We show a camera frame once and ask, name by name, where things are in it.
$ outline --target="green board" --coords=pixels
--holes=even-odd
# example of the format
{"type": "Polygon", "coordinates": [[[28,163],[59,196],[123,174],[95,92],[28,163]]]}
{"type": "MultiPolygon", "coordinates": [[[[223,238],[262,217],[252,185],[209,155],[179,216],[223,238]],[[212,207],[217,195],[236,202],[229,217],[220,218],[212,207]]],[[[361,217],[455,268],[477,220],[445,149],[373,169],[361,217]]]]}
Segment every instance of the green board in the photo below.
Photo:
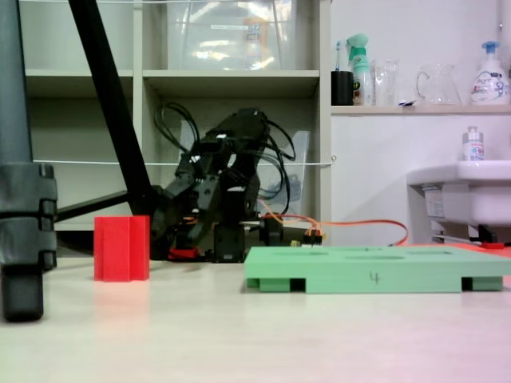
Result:
{"type": "Polygon", "coordinates": [[[502,290],[511,259],[455,247],[253,247],[244,270],[261,292],[447,293],[502,290]]]}

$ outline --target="cup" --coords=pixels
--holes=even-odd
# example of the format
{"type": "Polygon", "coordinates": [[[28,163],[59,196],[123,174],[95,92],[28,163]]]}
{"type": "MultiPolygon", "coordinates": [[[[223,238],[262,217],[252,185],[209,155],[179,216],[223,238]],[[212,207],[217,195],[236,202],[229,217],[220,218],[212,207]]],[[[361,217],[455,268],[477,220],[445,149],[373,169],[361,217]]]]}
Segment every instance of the cup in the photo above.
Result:
{"type": "Polygon", "coordinates": [[[374,105],[397,105],[398,60],[374,60],[371,62],[371,76],[373,80],[374,105]]]}
{"type": "Polygon", "coordinates": [[[331,73],[332,105],[353,105],[353,73],[336,71],[331,73]]]}

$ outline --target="red object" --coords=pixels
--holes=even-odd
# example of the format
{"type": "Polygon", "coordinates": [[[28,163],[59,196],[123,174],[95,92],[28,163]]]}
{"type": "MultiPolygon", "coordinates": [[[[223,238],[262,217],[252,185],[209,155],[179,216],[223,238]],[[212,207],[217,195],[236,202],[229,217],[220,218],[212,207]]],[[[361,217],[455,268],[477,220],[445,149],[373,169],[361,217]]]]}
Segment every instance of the red object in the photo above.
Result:
{"type": "Polygon", "coordinates": [[[168,253],[168,259],[170,260],[195,259],[198,257],[200,257],[199,247],[194,247],[192,249],[176,249],[175,247],[173,247],[172,249],[170,249],[170,252],[168,253]]]}
{"type": "Polygon", "coordinates": [[[488,250],[501,250],[503,249],[504,243],[482,243],[481,247],[488,250]]]}
{"type": "Polygon", "coordinates": [[[94,219],[94,280],[149,279],[149,217],[94,219]]]}

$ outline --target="shelf board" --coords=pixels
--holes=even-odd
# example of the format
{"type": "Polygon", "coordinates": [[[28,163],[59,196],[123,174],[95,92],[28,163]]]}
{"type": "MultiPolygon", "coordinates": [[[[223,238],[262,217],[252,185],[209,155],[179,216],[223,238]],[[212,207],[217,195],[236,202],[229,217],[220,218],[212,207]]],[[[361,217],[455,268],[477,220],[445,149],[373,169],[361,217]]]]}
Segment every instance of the shelf board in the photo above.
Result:
{"type": "MultiPolygon", "coordinates": [[[[259,221],[248,221],[248,222],[242,222],[243,225],[252,227],[252,226],[259,226],[259,221]]],[[[300,230],[307,230],[311,228],[311,224],[309,222],[290,222],[284,224],[285,229],[300,229],[300,230]]]]}
{"type": "Polygon", "coordinates": [[[318,70],[145,70],[145,80],[162,97],[310,98],[318,70]]]}
{"type": "MultiPolygon", "coordinates": [[[[243,222],[242,224],[253,227],[259,226],[259,221],[250,221],[243,222]]],[[[311,227],[311,224],[308,222],[294,222],[294,223],[286,223],[284,224],[284,228],[286,229],[300,229],[306,230],[311,227]]],[[[92,231],[94,230],[94,223],[56,223],[55,224],[56,231],[92,231]]]]}
{"type": "Polygon", "coordinates": [[[55,231],[92,231],[94,223],[55,223],[55,231]]]}
{"type": "MultiPolygon", "coordinates": [[[[122,88],[133,96],[133,71],[120,70],[122,88]]],[[[96,89],[88,70],[27,69],[26,88],[32,98],[95,98],[96,89]]]]}
{"type": "Polygon", "coordinates": [[[511,114],[511,105],[332,106],[333,116],[511,114]]]}

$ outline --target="red block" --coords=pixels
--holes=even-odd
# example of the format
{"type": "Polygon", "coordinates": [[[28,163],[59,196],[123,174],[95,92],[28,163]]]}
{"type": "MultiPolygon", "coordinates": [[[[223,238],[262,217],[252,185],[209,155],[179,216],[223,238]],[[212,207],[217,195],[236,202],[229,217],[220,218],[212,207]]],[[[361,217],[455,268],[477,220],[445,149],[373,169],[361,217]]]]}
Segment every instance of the red block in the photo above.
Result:
{"type": "Polygon", "coordinates": [[[94,280],[149,279],[149,217],[94,219],[94,280]]]}

